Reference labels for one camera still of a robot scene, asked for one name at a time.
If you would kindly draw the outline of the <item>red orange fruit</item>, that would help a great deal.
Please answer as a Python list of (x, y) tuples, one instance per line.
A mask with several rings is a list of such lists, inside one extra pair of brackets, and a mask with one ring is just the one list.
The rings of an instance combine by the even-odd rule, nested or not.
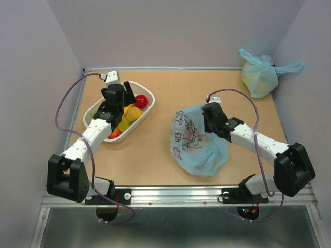
[(119, 130), (119, 128), (116, 128), (109, 136), (108, 139), (112, 140), (115, 139), (117, 137), (119, 137), (121, 135), (121, 131)]

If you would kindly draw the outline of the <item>blue cartoon-print plastic bag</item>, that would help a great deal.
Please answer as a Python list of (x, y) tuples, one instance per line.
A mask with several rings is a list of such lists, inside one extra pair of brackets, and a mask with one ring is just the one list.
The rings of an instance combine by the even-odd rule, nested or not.
[(170, 153), (187, 173), (212, 177), (228, 160), (228, 142), (205, 131), (203, 106), (176, 112), (170, 130)]

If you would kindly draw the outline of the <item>green grape bunch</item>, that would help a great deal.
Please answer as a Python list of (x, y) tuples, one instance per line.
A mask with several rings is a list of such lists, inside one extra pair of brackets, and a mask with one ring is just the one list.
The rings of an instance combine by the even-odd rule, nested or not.
[(94, 109), (93, 111), (91, 111), (91, 112), (89, 113), (89, 115), (90, 115), (91, 117), (93, 117), (97, 112), (98, 112), (98, 109)]

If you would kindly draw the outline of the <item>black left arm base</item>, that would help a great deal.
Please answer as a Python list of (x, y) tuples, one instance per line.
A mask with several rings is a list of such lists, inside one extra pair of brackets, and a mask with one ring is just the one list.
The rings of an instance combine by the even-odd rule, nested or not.
[[(132, 189), (131, 188), (114, 188), (112, 190), (108, 190), (106, 197), (115, 201), (119, 202), (124, 205), (131, 204), (131, 197), (125, 198), (125, 194), (131, 195)], [(91, 199), (85, 200), (86, 205), (110, 205), (111, 203), (106, 199), (102, 198), (99, 195), (92, 196)]]

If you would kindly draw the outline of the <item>yellow banana bunch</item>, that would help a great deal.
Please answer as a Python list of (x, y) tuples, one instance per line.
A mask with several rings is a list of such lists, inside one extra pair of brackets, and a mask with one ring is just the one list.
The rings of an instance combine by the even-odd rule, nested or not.
[(128, 105), (127, 107), (124, 108), (124, 112), (123, 112), (123, 116), (127, 115), (127, 112), (129, 111), (129, 109), (133, 107), (133, 104)]

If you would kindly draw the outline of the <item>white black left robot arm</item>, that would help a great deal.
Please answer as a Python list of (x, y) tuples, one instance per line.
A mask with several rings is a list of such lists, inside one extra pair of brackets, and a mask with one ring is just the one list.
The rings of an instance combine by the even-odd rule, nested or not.
[(87, 197), (97, 195), (103, 203), (115, 199), (115, 191), (109, 186), (95, 187), (95, 176), (89, 177), (86, 166), (95, 164), (94, 153), (101, 143), (117, 128), (124, 108), (136, 99), (128, 81), (109, 84), (101, 90), (104, 101), (92, 117), (86, 130), (74, 144), (60, 155), (48, 160), (47, 192), (73, 202), (81, 203)]

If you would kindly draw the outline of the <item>yellow fruit piece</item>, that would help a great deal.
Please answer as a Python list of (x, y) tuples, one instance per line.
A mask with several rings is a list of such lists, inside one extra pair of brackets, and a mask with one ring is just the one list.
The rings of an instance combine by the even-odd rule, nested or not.
[(118, 129), (121, 133), (125, 132), (130, 127), (129, 120), (123, 116), (121, 122), (118, 125)]

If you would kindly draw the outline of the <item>red apple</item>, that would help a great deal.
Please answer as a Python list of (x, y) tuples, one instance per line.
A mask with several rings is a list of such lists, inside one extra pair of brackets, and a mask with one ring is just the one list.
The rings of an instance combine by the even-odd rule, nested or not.
[(135, 107), (139, 109), (144, 109), (148, 105), (148, 99), (145, 95), (136, 95), (136, 102), (134, 103)]

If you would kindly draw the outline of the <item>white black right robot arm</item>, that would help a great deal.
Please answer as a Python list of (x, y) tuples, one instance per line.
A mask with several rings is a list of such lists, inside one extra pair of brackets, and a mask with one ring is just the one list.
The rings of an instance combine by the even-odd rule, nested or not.
[(316, 177), (302, 144), (289, 145), (276, 141), (255, 132), (240, 119), (228, 119), (216, 102), (204, 105), (202, 111), (206, 132), (254, 152), (259, 159), (274, 167), (271, 174), (251, 175), (244, 179), (238, 188), (241, 200), (249, 202), (256, 195), (269, 191), (293, 197)]

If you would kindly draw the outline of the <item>orange peach fruit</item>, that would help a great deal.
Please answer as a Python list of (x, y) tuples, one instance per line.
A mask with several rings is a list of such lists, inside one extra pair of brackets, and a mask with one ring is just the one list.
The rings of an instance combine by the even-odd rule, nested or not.
[(131, 107), (126, 114), (126, 118), (129, 122), (136, 121), (140, 116), (142, 115), (142, 112), (137, 107)]

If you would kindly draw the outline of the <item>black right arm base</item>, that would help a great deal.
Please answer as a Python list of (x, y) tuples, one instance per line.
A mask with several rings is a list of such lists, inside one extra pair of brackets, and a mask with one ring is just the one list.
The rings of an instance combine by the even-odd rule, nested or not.
[(221, 194), (217, 201), (224, 204), (249, 204), (249, 203), (268, 203), (268, 197), (264, 198), (261, 194), (253, 195), (245, 186), (245, 183), (255, 174), (243, 179), (236, 187), (225, 187), (221, 189)]

